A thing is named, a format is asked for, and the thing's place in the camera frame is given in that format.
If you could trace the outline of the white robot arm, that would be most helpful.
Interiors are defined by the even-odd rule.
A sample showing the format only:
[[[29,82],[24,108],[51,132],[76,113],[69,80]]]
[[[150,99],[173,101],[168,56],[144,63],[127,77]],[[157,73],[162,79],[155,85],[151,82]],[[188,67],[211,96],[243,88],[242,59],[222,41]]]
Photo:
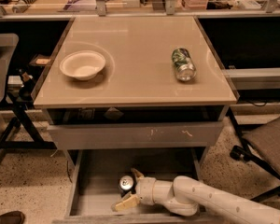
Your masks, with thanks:
[[[191,177],[180,175],[173,181],[164,181],[144,176],[134,168],[131,171],[135,193],[131,192],[133,179],[124,176],[119,183],[129,191],[112,205],[115,212],[140,203],[159,204],[171,213],[190,217],[198,211],[198,205],[202,205],[236,224],[280,224],[280,210],[212,188]]]

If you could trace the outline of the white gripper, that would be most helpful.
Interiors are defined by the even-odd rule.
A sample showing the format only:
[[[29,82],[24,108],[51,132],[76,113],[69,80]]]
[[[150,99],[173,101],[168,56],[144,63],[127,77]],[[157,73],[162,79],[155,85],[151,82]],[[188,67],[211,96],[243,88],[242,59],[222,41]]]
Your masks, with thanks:
[[[136,207],[138,204],[153,205],[153,190],[156,183],[154,177],[145,177],[135,168],[131,169],[135,180],[137,181],[135,191],[136,194],[127,193],[117,203],[111,205],[111,209],[115,212],[127,210]]]

